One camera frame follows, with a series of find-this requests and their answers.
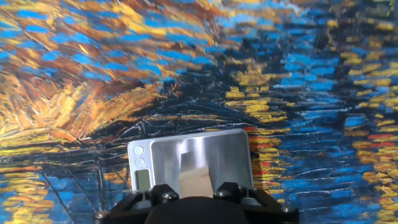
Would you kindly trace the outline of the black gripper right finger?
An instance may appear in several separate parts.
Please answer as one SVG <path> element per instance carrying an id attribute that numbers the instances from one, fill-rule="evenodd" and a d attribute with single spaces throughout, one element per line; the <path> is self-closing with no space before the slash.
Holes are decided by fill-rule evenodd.
<path id="1" fill-rule="evenodd" d="M 213 198 L 235 205 L 248 223 L 299 224 L 297 208 L 281 205 L 261 189 L 225 182 L 213 193 Z"/>

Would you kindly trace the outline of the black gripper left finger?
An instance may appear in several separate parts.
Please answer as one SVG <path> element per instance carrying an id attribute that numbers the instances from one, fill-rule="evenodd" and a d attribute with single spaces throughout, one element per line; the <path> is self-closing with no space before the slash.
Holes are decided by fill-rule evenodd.
<path id="1" fill-rule="evenodd" d="M 144 224 L 154 207 L 179 198 L 167 184 L 155 185 L 144 192 L 129 192 L 110 211 L 93 215 L 93 224 Z"/>

